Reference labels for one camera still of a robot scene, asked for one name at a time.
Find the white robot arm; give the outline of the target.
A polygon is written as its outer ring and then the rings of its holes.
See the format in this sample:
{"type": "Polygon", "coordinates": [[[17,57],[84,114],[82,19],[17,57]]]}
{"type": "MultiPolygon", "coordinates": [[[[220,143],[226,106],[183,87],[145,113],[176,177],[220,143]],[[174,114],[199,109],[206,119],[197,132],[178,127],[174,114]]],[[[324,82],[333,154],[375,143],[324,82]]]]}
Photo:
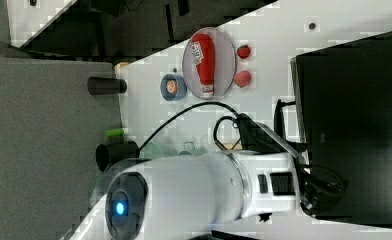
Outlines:
{"type": "Polygon", "coordinates": [[[259,128],[278,144],[276,153],[227,150],[111,165],[88,214],[61,240],[189,240],[239,219],[294,210],[305,160],[271,128],[259,128]]]}

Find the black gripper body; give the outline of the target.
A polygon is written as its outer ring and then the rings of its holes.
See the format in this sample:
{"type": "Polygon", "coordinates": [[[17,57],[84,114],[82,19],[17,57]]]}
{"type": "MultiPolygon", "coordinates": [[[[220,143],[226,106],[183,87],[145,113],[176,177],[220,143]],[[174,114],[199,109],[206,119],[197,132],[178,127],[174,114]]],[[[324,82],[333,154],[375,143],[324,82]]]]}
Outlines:
{"type": "Polygon", "coordinates": [[[243,150],[255,151],[260,154],[288,152],[299,164],[307,163],[302,155],[306,151],[302,143],[285,140],[270,127],[255,122],[247,114],[238,115],[238,127],[243,150]]]}

